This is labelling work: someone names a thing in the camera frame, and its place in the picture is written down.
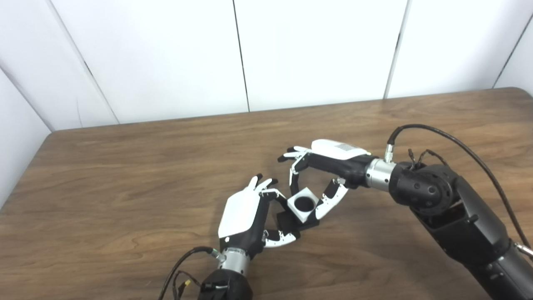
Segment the wooden table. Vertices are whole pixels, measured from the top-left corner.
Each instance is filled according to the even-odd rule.
[[[519,89],[66,130],[48,136],[0,211],[0,298],[155,299],[186,250],[218,247],[225,201],[251,176],[279,178],[289,194],[289,163],[276,162],[287,147],[328,138],[382,155],[392,130],[414,122],[471,146],[533,239],[533,101]],[[489,179],[461,149],[415,129],[397,139],[397,161],[408,147],[444,156],[517,239]],[[330,178],[308,170],[300,186],[321,194]],[[182,265],[199,279],[215,267],[205,255]],[[300,240],[266,249],[249,272],[255,299],[488,299],[407,207],[365,188]]]

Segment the black cylindrical joint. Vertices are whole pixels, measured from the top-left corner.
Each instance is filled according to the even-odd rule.
[[[533,268],[514,245],[490,264],[465,267],[493,300],[533,299]]]

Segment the black robot arm segment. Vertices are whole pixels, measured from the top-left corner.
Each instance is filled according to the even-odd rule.
[[[533,299],[533,268],[463,177],[444,165],[399,169],[391,175],[395,202],[410,206],[445,253],[463,264],[492,299]]]

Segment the silver metal connector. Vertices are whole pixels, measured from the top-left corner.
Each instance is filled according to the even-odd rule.
[[[385,155],[383,156],[383,160],[385,162],[392,162],[393,152],[394,152],[394,145],[387,144],[387,148],[385,149]]]
[[[514,245],[518,248],[518,251],[524,253],[525,255],[533,258],[533,250],[529,249],[528,247],[524,245],[520,245],[518,243],[514,243]]]
[[[216,249],[213,249],[213,251],[211,252],[211,256],[213,256],[214,258],[216,258],[216,260],[219,261],[219,264],[222,264],[223,262],[226,261],[226,255],[220,253],[218,250]]]
[[[228,248],[222,251],[225,256],[223,263],[219,263],[219,269],[232,270],[246,276],[248,273],[248,265],[250,264],[250,257],[246,251],[239,248]]]

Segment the robotic hand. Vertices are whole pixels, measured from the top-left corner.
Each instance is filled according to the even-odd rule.
[[[219,225],[219,265],[201,284],[199,300],[252,299],[246,280],[250,260],[263,248],[283,246],[300,237],[297,232],[265,229],[270,201],[276,200],[287,209],[287,200],[270,188],[276,179],[259,184],[261,178],[261,174],[254,176],[248,186],[228,198]]]

